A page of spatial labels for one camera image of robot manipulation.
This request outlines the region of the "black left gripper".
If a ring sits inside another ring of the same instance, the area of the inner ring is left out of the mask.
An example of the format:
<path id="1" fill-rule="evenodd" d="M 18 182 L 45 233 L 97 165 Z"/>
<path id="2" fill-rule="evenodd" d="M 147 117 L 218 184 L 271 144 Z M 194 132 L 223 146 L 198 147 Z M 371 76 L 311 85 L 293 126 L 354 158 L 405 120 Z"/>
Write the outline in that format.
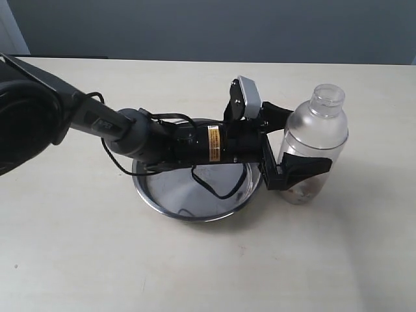
<path id="1" fill-rule="evenodd" d="M 330 171 L 332 160 L 284 153 L 277 163 L 267 133 L 285 129 L 293 110 L 264 101 L 263 121 L 203 121 L 203 164 L 255 163 L 268 190 L 290 189 L 311 177 Z"/>

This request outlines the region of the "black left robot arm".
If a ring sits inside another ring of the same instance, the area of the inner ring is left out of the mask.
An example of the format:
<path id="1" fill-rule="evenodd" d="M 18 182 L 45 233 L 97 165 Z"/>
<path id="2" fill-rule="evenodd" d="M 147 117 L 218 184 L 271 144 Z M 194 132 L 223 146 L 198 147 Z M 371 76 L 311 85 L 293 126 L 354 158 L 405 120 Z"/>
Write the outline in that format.
<path id="1" fill-rule="evenodd" d="M 266 187 L 287 190 L 332 167 L 325 157 L 285 153 L 276 162 L 267 135 L 284 129 L 290 111 L 267 101 L 254 113 L 251 82 L 232 81 L 221 120 L 144 109 L 114 111 L 99 92 L 84 93 L 57 76 L 16 57 L 1 55 L 1 173 L 59 145 L 69 129 L 99 137 L 109 157 L 138 161 L 144 175 L 200 165 L 255 163 Z"/>

